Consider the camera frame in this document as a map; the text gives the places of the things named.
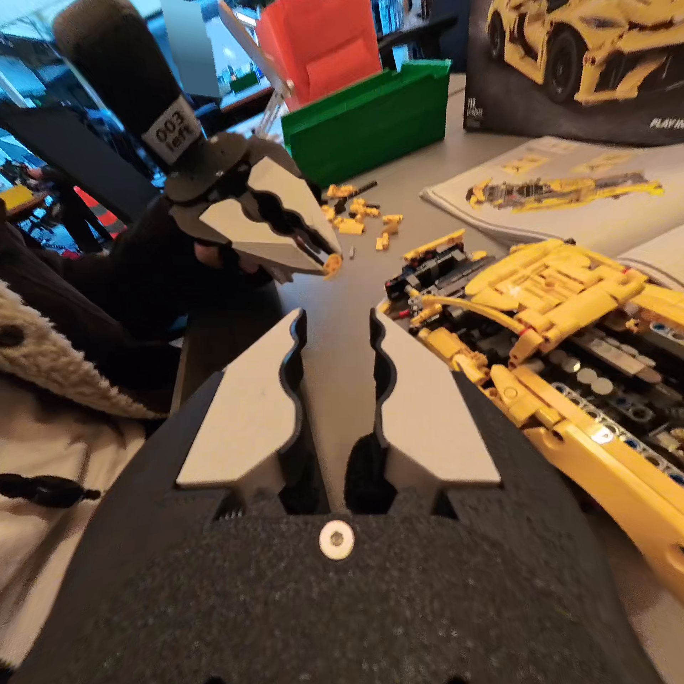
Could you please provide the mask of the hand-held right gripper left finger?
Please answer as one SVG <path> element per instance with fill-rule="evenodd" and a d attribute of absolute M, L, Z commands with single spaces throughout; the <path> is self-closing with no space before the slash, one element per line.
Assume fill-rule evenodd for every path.
<path fill-rule="evenodd" d="M 295 309 L 223 369 L 176 477 L 180 489 L 284 489 L 283 459 L 302 432 L 306 329 L 306 312 Z"/>

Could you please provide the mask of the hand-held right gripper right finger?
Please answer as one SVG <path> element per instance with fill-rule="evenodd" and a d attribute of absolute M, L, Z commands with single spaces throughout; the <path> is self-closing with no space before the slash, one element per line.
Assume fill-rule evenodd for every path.
<path fill-rule="evenodd" d="M 380 309 L 370 310 L 370 343 L 377 395 L 373 429 L 385 479 L 397 491 L 419 494 L 498 487 L 499 470 L 455 373 Z"/>

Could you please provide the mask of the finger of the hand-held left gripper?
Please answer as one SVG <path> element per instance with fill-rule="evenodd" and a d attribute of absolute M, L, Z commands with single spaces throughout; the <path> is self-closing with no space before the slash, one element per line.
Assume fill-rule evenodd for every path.
<path fill-rule="evenodd" d="M 291 283 L 296 274 L 326 278 L 328 269 L 294 235 L 280 235 L 262 221 L 247 217 L 234 199 L 210 205 L 200 215 L 200 222 L 227 239 L 240 259 L 266 270 L 281 285 Z"/>
<path fill-rule="evenodd" d="M 264 157 L 252 166 L 247 185 L 259 201 L 275 202 L 292 227 L 301 230 L 318 250 L 342 255 L 334 228 L 303 178 Z"/>

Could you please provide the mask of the person's left forearm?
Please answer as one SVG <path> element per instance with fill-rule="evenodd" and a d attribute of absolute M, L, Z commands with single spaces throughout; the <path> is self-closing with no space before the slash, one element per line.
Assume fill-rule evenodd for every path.
<path fill-rule="evenodd" d="M 105 254 L 67 259 L 63 277 L 137 338 L 156 337 L 179 317 L 248 286 L 248 275 L 201 264 L 196 241 L 159 196 Z"/>

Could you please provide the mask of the wooden metal jointed arm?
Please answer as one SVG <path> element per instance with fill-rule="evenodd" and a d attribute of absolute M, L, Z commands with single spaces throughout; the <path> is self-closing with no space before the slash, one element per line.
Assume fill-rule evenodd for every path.
<path fill-rule="evenodd" d="M 252 62 L 261 70 L 273 89 L 261 116 L 261 121 L 253 130 L 253 134 L 263 140 L 276 141 L 276 137 L 271 134 L 271 129 L 276 123 L 286 99 L 294 94 L 294 82 L 283 76 L 273 59 L 251 37 L 225 1 L 218 1 L 218 13 L 222 24 L 239 46 L 244 49 Z"/>

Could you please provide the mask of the person's left hand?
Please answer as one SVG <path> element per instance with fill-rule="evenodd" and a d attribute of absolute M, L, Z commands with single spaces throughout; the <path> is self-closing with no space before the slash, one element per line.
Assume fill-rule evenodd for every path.
<path fill-rule="evenodd" d="M 193 253 L 195 258 L 208 268 L 217 270 L 233 269 L 243 275 L 255 276 L 257 274 L 266 274 L 270 277 L 269 273 L 258 262 L 238 254 L 238 252 L 227 245 L 195 241 L 193 243 Z"/>

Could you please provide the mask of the pile of yellow black bricks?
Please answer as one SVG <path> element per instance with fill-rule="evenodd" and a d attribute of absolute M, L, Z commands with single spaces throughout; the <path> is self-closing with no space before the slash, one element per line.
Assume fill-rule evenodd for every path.
<path fill-rule="evenodd" d="M 362 236 L 367 232 L 366 224 L 370 221 L 373 226 L 378 227 L 375 250 L 386 252 L 391 239 L 399 232 L 404 214 L 383 213 L 377 202 L 366 199 L 365 195 L 371 190 L 347 200 L 347 195 L 360 186 L 362 185 L 329 185 L 323 193 L 321 210 L 326 220 L 341 235 Z"/>

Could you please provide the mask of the green plastic bin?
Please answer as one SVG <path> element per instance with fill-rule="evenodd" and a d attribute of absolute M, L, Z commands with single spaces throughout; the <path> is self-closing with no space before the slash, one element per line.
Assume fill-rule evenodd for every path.
<path fill-rule="evenodd" d="M 295 112 L 281 125 L 285 148 L 319 186 L 339 184 L 443 140 L 451 60 L 384 70 Z"/>

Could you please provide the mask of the orange red bin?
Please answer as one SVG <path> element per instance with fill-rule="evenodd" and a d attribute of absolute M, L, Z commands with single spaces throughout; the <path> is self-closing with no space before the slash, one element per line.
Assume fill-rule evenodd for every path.
<path fill-rule="evenodd" d="M 274 1 L 256 25 L 285 81 L 289 112 L 382 71 L 370 1 Z"/>

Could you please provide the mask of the orange striped cone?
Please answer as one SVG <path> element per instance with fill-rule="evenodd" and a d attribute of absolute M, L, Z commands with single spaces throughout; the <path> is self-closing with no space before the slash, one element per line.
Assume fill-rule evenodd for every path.
<path fill-rule="evenodd" d="M 97 218 L 101 230 L 107 232 L 109 236 L 115 238 L 117 235 L 127 230 L 125 223 L 120 220 L 114 213 L 106 209 L 95 198 L 91 197 L 89 193 L 82 190 L 79 186 L 73 187 L 74 192 L 84 202 L 89 211 Z"/>

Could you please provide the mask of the yellow toy car model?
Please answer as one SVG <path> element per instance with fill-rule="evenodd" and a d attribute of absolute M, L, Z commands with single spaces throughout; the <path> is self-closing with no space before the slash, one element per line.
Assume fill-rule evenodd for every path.
<path fill-rule="evenodd" d="M 683 601 L 683 293 L 573 240 L 404 255 L 373 310 L 469 380 Z"/>

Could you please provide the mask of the white shirt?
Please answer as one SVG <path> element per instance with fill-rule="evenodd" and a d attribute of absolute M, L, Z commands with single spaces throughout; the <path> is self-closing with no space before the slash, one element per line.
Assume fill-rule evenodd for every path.
<path fill-rule="evenodd" d="M 1 376 L 1 473 L 58 476 L 106 492 L 144 440 L 136 421 Z M 2 668 L 15 670 L 36 641 L 96 506 L 1 497 Z"/>

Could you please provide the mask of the open instruction booklet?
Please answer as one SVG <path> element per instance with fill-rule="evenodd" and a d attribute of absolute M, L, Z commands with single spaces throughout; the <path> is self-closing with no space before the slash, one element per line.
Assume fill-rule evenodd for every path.
<path fill-rule="evenodd" d="M 509 246 L 567 240 L 683 292 L 683 145 L 626 148 L 545 136 L 421 197 Z"/>

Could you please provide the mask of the black toy car box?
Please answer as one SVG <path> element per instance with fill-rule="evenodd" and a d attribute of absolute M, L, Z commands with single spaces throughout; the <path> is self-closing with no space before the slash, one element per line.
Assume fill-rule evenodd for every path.
<path fill-rule="evenodd" d="M 682 1 L 472 1 L 464 129 L 683 143 Z"/>

